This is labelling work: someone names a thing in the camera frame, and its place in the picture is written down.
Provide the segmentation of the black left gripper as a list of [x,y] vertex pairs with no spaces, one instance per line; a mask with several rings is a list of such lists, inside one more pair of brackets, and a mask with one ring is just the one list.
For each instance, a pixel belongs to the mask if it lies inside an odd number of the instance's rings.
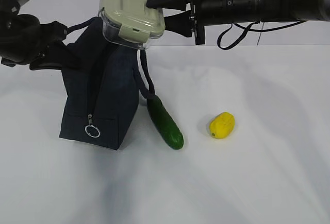
[[79,69],[81,60],[62,42],[68,27],[41,24],[33,15],[1,14],[1,64],[28,65],[31,71]]

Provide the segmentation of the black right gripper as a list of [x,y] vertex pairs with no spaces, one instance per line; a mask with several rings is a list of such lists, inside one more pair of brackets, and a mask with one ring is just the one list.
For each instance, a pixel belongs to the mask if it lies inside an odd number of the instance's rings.
[[[186,11],[187,0],[147,0],[146,6],[152,9],[173,9]],[[186,11],[164,18],[167,31],[192,37],[194,33],[196,45],[206,43],[205,27],[230,24],[233,22],[233,0],[190,0],[191,12]]]

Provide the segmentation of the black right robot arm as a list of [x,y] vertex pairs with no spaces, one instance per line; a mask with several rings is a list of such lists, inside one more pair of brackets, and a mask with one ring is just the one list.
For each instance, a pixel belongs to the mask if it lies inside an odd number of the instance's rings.
[[260,22],[283,23],[285,29],[307,21],[329,21],[329,0],[147,0],[146,6],[179,10],[165,17],[166,30],[195,37],[196,45],[205,44],[207,26],[248,23],[240,37],[222,50],[237,46]]

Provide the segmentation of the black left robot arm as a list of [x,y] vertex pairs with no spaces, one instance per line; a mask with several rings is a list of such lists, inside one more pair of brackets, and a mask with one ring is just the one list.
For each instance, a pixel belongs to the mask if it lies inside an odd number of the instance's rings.
[[77,58],[62,42],[68,28],[57,22],[42,24],[30,14],[19,14],[17,0],[1,0],[1,64],[28,65],[32,71],[78,69]]

